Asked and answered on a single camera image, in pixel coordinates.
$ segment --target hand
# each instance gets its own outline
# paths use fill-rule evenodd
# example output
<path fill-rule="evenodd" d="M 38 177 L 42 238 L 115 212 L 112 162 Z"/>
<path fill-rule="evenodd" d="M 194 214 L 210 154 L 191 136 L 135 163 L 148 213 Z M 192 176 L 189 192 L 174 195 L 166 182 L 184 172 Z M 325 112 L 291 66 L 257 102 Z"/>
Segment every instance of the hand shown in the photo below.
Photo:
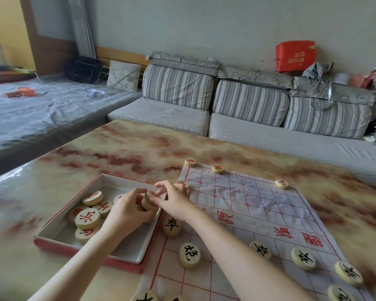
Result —
<path fill-rule="evenodd" d="M 160 188 L 155 192 L 150 202 L 160 208 L 163 208 L 168 214 L 180 221 L 186 222 L 188 214 L 196 208 L 189 200 L 190 190 L 183 184 L 172 185 L 169 181 L 155 183 L 156 188 Z M 160 196 L 167 192 L 168 200 L 164 201 Z"/>
<path fill-rule="evenodd" d="M 135 188 L 118 199 L 97 235 L 103 235 L 111 240 L 115 248 L 123 238 L 137 229 L 143 222 L 151 221 L 156 212 L 141 212 L 137 209 L 137 205 L 140 205 L 144 198 L 141 193 L 146 191 L 145 188 Z"/>

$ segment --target gray sofa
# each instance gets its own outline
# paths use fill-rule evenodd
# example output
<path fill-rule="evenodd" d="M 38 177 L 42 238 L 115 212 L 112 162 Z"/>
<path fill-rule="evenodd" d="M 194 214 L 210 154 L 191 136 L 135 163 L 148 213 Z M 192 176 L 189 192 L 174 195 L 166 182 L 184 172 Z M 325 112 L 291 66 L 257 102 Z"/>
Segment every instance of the gray sofa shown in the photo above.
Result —
<path fill-rule="evenodd" d="M 311 103 L 323 107 L 326 93 L 316 91 L 311 98 L 312 85 L 301 78 L 294 82 L 282 74 L 219 68 L 215 61 L 165 53 L 150 59 L 143 97 L 111 112 L 110 120 L 136 120 L 345 167 L 376 187 L 376 146 L 360 139 L 371 118 L 369 91 L 334 85 L 334 104 L 318 110 Z M 210 114 L 216 70 L 220 81 Z"/>

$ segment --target floral pillow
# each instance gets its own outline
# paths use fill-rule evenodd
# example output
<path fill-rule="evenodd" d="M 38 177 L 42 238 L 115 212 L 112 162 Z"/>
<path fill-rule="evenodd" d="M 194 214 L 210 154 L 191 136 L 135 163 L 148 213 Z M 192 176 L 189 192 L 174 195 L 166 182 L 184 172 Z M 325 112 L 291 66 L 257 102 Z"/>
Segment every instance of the floral pillow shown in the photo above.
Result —
<path fill-rule="evenodd" d="M 141 65 L 110 60 L 107 86 L 131 93 L 138 92 Z"/>

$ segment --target marble table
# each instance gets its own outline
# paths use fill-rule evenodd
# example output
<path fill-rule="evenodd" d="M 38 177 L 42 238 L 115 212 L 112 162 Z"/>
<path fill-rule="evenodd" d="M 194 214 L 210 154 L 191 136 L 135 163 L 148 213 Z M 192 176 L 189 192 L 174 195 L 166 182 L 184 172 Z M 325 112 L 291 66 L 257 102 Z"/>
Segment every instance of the marble table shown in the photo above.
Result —
<path fill-rule="evenodd" d="M 32 238 L 97 175 L 176 181 L 187 157 L 298 186 L 376 298 L 376 192 L 345 169 L 116 120 L 0 177 L 0 300 L 26 300 L 67 262 Z M 82 300 L 129 301 L 139 279 L 102 267 Z"/>

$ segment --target chinese chess board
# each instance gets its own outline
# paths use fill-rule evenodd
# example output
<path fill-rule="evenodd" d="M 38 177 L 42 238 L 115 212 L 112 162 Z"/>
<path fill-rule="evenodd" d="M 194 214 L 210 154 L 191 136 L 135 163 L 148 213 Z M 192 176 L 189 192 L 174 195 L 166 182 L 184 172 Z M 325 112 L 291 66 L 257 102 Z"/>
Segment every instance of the chinese chess board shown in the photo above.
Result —
<path fill-rule="evenodd" d="M 334 264 L 347 260 L 300 191 L 283 190 L 273 181 L 232 171 L 218 175 L 203 164 L 185 165 L 179 179 L 190 184 L 192 202 L 248 247 L 253 240 L 269 246 L 271 262 L 316 300 L 328 301 L 331 284 L 351 292 L 358 301 L 373 300 L 364 287 L 352 287 L 337 275 Z M 159 232 L 137 291 L 150 288 L 161 299 L 181 294 L 188 301 L 238 300 L 201 238 L 186 223 L 182 230 L 173 238 Z M 185 242 L 201 250 L 201 262 L 195 269 L 185 269 L 178 261 L 178 251 Z M 294 247 L 314 256 L 316 270 L 307 272 L 293 262 Z"/>

